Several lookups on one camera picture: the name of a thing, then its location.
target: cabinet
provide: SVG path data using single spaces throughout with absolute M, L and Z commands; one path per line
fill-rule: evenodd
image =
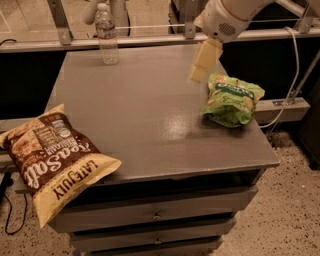
M 64 103 L 75 129 L 121 167 L 51 222 L 92 255 L 211 252 L 279 165 L 255 120 L 227 129 L 202 116 L 208 91 L 187 84 L 196 45 L 69 52 L 48 108 Z

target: sea salt chips bag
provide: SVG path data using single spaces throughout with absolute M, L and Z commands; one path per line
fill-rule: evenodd
M 209 98 L 201 114 L 228 128 L 249 123 L 258 100 L 264 96 L 258 85 L 219 72 L 211 73 L 208 87 Z
M 121 165 L 72 128 L 63 105 L 0 134 L 0 147 L 8 150 L 20 171 L 41 228 L 88 186 Z

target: water bottle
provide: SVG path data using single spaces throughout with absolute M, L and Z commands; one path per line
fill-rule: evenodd
M 95 25 L 103 62 L 113 65 L 119 62 L 119 49 L 114 19 L 107 8 L 105 3 L 98 4 Z

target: chip bag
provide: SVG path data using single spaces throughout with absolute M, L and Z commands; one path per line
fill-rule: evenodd
M 88 186 L 121 165 L 72 128 L 64 105 L 0 134 L 0 147 L 8 150 L 19 170 L 41 228 Z
M 264 96 L 258 85 L 219 72 L 211 73 L 208 87 L 209 99 L 201 114 L 228 128 L 249 123 L 258 100 Z

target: speckled floor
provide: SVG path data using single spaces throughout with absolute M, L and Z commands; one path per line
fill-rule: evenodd
M 258 194 L 236 215 L 236 225 L 211 256 L 320 255 L 320 171 L 309 169 L 308 157 L 286 131 L 275 134 L 274 150 L 281 165 L 264 173 Z M 24 199 L 12 188 L 6 194 L 13 202 L 12 231 L 21 223 Z M 30 197 L 28 203 L 23 228 L 8 236 L 4 226 L 9 205 L 5 199 L 2 202 L 0 255 L 72 255 L 68 235 L 50 227 L 40 230 Z

